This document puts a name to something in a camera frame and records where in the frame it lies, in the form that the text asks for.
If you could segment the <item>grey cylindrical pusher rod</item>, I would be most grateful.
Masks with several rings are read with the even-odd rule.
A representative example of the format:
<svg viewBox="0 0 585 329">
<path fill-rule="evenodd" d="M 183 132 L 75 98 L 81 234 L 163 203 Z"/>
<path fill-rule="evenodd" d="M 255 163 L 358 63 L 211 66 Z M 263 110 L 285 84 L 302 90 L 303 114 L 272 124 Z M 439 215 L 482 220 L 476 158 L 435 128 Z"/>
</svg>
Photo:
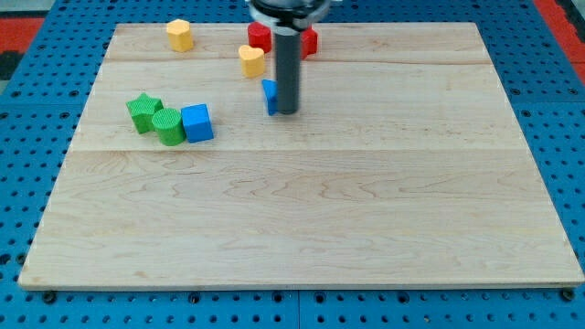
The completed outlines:
<svg viewBox="0 0 585 329">
<path fill-rule="evenodd" d="M 295 114 L 300 99 L 301 33 L 278 27 L 275 42 L 277 109 L 281 114 Z"/>
</svg>

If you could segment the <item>black and silver end effector mount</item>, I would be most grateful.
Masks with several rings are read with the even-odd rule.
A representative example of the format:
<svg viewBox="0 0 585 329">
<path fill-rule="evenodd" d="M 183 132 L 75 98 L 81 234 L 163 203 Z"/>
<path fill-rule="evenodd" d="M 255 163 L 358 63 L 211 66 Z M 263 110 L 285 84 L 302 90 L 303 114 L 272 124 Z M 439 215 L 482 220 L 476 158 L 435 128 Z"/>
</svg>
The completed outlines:
<svg viewBox="0 0 585 329">
<path fill-rule="evenodd" d="M 304 31 L 329 12 L 331 0 L 249 0 L 251 17 L 267 27 Z"/>
</svg>

